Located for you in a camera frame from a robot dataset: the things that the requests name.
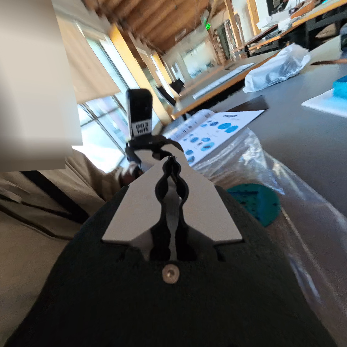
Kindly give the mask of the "clear plastic bag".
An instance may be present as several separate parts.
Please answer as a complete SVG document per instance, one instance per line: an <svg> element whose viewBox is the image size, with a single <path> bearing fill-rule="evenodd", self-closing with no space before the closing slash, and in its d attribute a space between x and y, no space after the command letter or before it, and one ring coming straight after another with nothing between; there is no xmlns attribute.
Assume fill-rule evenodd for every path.
<svg viewBox="0 0 347 347"><path fill-rule="evenodd" d="M221 152L193 168L224 189L256 183L277 194L280 213L266 230L289 258L311 309L337 345L346 347L346 217L263 151L249 128Z"/></svg>

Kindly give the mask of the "bright window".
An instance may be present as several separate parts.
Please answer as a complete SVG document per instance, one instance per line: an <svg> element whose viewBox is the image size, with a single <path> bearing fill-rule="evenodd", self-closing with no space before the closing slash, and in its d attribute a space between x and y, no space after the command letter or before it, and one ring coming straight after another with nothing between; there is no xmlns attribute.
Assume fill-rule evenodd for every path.
<svg viewBox="0 0 347 347"><path fill-rule="evenodd" d="M100 170L108 173L116 167L127 167L125 145L128 138L126 91L139 85L124 60L107 40L87 42L120 91L78 105L82 146L74 149L85 154Z"/></svg>

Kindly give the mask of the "person's beige clothing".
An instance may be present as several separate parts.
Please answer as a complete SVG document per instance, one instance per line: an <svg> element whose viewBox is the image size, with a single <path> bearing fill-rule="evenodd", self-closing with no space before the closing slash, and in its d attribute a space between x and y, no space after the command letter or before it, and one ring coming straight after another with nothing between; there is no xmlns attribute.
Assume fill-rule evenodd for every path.
<svg viewBox="0 0 347 347"><path fill-rule="evenodd" d="M35 303L82 223L22 173L1 173L1 346Z"/></svg>

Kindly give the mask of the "background work table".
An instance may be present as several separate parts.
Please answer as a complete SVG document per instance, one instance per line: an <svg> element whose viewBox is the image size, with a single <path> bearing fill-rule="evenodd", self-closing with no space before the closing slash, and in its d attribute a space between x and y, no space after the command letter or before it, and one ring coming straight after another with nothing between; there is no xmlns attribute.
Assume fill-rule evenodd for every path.
<svg viewBox="0 0 347 347"><path fill-rule="evenodd" d="M321 4L313 7L311 11L308 11L304 13L300 17L294 17L294 19L297 19L292 24L290 24L289 28L285 31L281 31L276 34L276 36L269 38L267 40L261 40L265 37L266 33L273 32L274 29L267 30L267 32L261 33L260 37L257 39L252 39L249 43L246 43L243 47L238 48L238 51L244 50L248 55L250 55L250 52L254 50L259 50L263 46L269 45L272 42L278 41L281 38L285 37L287 34L301 26L302 24L306 23L307 21L313 20L318 16L321 16L323 14L326 14L332 10L335 10L341 6L346 5L346 0L329 0L329 1L323 1Z"/></svg>

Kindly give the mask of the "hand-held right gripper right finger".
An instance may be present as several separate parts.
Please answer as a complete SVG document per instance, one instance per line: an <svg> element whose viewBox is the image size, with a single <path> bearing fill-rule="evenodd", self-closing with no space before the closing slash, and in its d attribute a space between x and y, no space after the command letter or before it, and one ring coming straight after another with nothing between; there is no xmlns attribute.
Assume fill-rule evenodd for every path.
<svg viewBox="0 0 347 347"><path fill-rule="evenodd" d="M172 177L181 199L175 232L179 261L217 258L218 246L242 242L241 232L210 180L178 157L172 158Z"/></svg>

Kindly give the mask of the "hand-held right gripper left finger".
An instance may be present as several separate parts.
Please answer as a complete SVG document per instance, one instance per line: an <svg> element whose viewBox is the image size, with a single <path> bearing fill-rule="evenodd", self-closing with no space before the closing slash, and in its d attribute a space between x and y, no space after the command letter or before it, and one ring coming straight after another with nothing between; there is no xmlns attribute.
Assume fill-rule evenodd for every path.
<svg viewBox="0 0 347 347"><path fill-rule="evenodd" d="M165 157L132 182L102 237L104 243L140 249L145 260L168 261L171 233L164 197L171 157Z"/></svg>

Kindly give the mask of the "dark flat board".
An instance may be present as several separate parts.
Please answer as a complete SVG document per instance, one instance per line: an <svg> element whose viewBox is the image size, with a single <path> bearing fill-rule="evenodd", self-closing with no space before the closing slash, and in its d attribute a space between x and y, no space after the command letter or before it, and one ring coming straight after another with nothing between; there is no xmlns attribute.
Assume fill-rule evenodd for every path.
<svg viewBox="0 0 347 347"><path fill-rule="evenodd" d="M247 102L232 107L227 112L266 111L269 106L263 95L255 97Z"/></svg>

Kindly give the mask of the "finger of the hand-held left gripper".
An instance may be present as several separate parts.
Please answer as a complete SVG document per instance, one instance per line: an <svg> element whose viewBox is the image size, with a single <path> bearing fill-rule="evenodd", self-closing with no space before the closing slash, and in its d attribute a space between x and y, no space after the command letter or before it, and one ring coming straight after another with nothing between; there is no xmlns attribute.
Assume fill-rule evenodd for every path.
<svg viewBox="0 0 347 347"><path fill-rule="evenodd" d="M185 157L182 147L175 141L165 141L163 152L166 157Z"/></svg>
<svg viewBox="0 0 347 347"><path fill-rule="evenodd" d="M140 160L140 169L141 171L148 171L158 163L158 159L154 158L154 153L152 150L136 150L136 156Z"/></svg>

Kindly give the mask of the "blue perforated box bracket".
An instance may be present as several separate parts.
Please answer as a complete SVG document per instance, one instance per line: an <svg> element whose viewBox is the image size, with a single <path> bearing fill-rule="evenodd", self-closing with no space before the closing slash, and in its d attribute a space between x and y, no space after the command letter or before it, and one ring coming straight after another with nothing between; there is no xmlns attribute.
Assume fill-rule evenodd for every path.
<svg viewBox="0 0 347 347"><path fill-rule="evenodd" d="M334 97L347 99L347 76L335 80L332 87Z"/></svg>

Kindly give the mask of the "white plastic bag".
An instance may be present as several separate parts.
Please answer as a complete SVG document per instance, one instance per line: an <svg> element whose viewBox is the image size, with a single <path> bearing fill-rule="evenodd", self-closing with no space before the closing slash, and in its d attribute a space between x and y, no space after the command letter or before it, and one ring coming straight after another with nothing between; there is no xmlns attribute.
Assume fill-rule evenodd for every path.
<svg viewBox="0 0 347 347"><path fill-rule="evenodd" d="M308 49L293 43L260 67L251 70L245 76L242 91L253 93L288 80L298 75L310 59Z"/></svg>

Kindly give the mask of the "white foam sheet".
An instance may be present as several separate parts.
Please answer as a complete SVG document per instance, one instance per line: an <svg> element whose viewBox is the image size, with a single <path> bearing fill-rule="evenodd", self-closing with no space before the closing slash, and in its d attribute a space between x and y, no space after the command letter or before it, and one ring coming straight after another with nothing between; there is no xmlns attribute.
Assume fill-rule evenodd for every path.
<svg viewBox="0 0 347 347"><path fill-rule="evenodd" d="M347 100L334 96L334 89L330 89L314 98L310 98L301 105L313 110L347 118Z"/></svg>

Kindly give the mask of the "beige roller blind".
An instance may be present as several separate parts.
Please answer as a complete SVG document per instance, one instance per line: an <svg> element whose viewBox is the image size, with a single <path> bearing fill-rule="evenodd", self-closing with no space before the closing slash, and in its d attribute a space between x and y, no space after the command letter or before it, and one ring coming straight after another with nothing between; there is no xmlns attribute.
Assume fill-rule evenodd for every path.
<svg viewBox="0 0 347 347"><path fill-rule="evenodd" d="M76 22L57 17L77 104L115 95L119 87L106 71Z"/></svg>

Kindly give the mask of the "long wooden edged table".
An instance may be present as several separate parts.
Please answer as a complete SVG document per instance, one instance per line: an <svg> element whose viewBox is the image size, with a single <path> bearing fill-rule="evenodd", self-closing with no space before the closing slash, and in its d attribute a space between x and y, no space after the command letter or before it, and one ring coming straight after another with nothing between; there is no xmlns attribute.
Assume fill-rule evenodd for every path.
<svg viewBox="0 0 347 347"><path fill-rule="evenodd" d="M227 65L215 68L181 92L170 117L173 120L197 110L200 106L220 96L229 88L244 81L249 71L262 66L275 57L280 50L243 58Z"/></svg>

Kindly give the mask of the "person's left forearm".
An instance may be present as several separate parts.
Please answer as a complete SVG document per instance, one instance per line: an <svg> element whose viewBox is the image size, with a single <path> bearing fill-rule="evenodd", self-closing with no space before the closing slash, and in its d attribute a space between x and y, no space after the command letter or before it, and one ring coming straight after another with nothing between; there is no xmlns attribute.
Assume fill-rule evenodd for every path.
<svg viewBox="0 0 347 347"><path fill-rule="evenodd" d="M116 167L109 173L101 171L85 154L75 149L67 157L66 166L105 202L110 201L126 185L127 176L132 178L128 168Z"/></svg>

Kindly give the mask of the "black office chair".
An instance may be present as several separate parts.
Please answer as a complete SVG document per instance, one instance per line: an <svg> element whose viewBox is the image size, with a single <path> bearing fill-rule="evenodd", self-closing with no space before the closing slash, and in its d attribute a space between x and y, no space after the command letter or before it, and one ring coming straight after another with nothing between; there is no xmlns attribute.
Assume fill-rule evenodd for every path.
<svg viewBox="0 0 347 347"><path fill-rule="evenodd" d="M169 86L171 87L171 89L173 89L178 95L181 94L181 92L185 89L185 84L184 82L178 78L177 80L171 82L169 84Z"/></svg>
<svg viewBox="0 0 347 347"><path fill-rule="evenodd" d="M163 86L156 86L156 89L161 94L161 96L170 104L172 107L175 107L176 100L172 97Z"/></svg>

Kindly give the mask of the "printed instruction sheet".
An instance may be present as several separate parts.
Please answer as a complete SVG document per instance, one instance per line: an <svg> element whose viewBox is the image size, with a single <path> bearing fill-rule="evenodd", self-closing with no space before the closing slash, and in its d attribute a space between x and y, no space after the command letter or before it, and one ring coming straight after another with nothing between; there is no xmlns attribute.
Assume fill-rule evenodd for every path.
<svg viewBox="0 0 347 347"><path fill-rule="evenodd" d="M180 144L189 166L201 162L264 110L219 112L203 109L165 135Z"/></svg>

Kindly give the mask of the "thin brown stick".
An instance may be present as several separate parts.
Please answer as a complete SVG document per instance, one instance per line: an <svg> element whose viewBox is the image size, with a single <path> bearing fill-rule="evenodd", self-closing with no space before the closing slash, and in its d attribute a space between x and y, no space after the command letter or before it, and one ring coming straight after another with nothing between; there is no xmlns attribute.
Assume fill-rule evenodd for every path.
<svg viewBox="0 0 347 347"><path fill-rule="evenodd" d="M340 58L335 60L325 60L325 61L316 61L311 63L311 66L317 66L317 65L343 65L347 64L347 58Z"/></svg>

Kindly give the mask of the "person's left hand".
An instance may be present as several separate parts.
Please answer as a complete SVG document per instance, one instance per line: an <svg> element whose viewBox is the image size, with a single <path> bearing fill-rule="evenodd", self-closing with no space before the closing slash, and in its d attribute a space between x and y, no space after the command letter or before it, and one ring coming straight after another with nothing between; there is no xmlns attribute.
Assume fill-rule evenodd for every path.
<svg viewBox="0 0 347 347"><path fill-rule="evenodd" d="M141 168L135 163L131 162L127 167L122 168L119 175L119 184L120 187L128 186L137 178L143 174Z"/></svg>

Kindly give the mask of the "blue round metal plate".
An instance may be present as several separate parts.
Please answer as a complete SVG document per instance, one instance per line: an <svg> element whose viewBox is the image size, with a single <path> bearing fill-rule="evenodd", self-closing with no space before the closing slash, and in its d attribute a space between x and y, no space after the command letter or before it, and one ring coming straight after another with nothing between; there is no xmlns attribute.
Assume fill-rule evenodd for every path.
<svg viewBox="0 0 347 347"><path fill-rule="evenodd" d="M267 214L262 219L255 219L263 226L268 227L279 216L281 211L280 200L277 194L270 188L261 184L240 184L226 190L229 194L235 191L258 191L260 192L267 202Z"/></svg>

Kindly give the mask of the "blue square metal bracket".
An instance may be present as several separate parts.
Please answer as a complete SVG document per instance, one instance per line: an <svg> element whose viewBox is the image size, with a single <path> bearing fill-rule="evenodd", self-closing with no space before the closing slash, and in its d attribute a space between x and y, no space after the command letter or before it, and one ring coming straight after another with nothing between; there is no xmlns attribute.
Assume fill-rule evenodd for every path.
<svg viewBox="0 0 347 347"><path fill-rule="evenodd" d="M231 196L253 217L262 219L266 216L267 202L258 191L235 191Z"/></svg>

